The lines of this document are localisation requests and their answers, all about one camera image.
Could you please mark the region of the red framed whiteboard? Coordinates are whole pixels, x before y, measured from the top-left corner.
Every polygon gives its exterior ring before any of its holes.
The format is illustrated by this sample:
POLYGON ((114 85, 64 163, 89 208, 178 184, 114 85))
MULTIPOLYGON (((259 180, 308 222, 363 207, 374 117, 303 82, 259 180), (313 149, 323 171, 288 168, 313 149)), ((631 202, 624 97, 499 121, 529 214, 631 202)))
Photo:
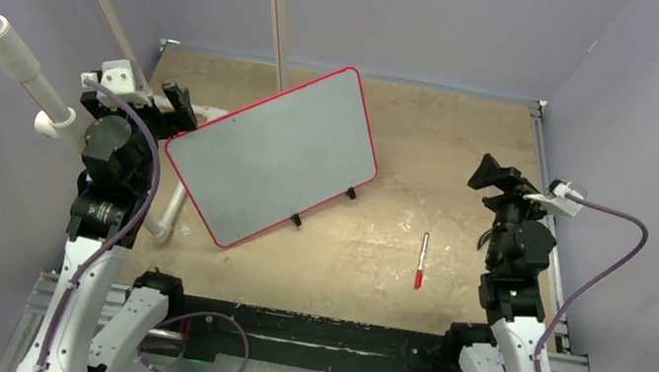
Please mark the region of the red framed whiteboard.
POLYGON ((231 248, 379 174, 359 71, 346 66, 167 141, 219 248, 231 248))

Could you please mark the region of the red whiteboard marker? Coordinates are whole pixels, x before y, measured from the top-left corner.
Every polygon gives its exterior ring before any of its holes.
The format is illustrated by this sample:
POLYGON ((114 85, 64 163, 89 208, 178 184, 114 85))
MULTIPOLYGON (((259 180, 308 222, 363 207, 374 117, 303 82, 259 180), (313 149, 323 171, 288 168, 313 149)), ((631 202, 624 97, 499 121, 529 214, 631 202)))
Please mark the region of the red whiteboard marker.
POLYGON ((423 238, 421 241, 420 253, 417 260, 417 266, 416 266, 416 272, 415 272, 415 278, 413 284, 413 287, 416 290, 418 290, 421 287, 423 282, 425 260, 428 254, 429 242, 430 242, 430 234, 425 232, 423 234, 423 238))

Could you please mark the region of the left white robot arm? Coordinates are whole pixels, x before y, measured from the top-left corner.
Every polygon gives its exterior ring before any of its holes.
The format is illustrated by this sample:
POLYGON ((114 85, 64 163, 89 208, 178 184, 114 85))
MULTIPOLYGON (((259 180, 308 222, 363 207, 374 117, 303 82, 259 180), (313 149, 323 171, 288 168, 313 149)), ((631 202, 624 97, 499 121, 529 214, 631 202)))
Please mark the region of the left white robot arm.
POLYGON ((15 372, 118 372, 138 361, 152 328, 182 320, 183 283, 148 271, 121 309, 101 321, 159 188, 159 144, 198 123, 186 88, 163 84, 171 105, 165 112, 133 79, 111 69, 84 76, 81 102, 93 120, 83 132, 84 170, 70 206, 64 257, 45 317, 15 372))

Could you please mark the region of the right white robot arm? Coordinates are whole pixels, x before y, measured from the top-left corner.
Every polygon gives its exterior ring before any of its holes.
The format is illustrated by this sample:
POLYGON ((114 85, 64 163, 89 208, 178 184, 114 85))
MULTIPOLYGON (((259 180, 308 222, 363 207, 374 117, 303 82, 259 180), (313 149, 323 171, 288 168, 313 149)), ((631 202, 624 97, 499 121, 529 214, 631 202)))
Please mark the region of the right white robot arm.
POLYGON ((536 199, 538 189, 490 153, 468 184, 499 191, 482 200, 494 213, 478 286, 487 322, 452 325, 441 344, 441 361, 452 372, 551 372, 539 275, 549 267, 556 240, 542 221, 547 211, 536 199))

